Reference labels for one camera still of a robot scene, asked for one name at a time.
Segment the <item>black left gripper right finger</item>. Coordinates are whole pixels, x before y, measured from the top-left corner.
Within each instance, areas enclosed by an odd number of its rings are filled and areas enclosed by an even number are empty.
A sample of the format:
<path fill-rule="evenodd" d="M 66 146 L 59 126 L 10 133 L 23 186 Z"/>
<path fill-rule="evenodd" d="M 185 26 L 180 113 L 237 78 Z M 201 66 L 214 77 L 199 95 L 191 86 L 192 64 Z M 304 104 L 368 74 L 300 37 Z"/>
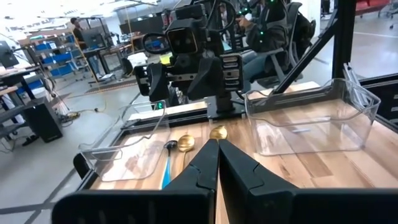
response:
<path fill-rule="evenodd" d="M 397 189 L 301 189 L 220 140 L 220 182 L 231 223 L 397 223 Z"/>

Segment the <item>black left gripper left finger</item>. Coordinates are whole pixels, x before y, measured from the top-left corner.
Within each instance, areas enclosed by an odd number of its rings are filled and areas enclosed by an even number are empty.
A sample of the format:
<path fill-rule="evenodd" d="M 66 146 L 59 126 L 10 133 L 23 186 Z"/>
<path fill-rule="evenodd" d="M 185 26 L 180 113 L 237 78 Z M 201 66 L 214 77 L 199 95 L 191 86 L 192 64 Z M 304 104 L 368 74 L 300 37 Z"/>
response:
<path fill-rule="evenodd" d="M 214 223 L 219 145 L 208 140 L 162 190 L 81 190 L 59 200 L 54 224 Z"/>

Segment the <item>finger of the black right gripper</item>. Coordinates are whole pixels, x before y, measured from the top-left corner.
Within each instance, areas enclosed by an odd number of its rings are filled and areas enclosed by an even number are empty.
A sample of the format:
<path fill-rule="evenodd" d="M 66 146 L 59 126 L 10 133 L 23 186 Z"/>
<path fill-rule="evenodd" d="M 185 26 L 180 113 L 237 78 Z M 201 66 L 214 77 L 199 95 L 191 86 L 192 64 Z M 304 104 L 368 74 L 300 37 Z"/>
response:
<path fill-rule="evenodd" d="M 200 100 L 207 96 L 215 96 L 222 90 L 223 71 L 218 57 L 202 58 L 196 77 L 188 87 L 188 98 Z"/>
<path fill-rule="evenodd" d="M 167 79 L 166 66 L 161 63 L 150 64 L 147 67 L 147 74 L 150 80 L 150 101 L 167 99 L 169 97 L 169 81 Z"/>

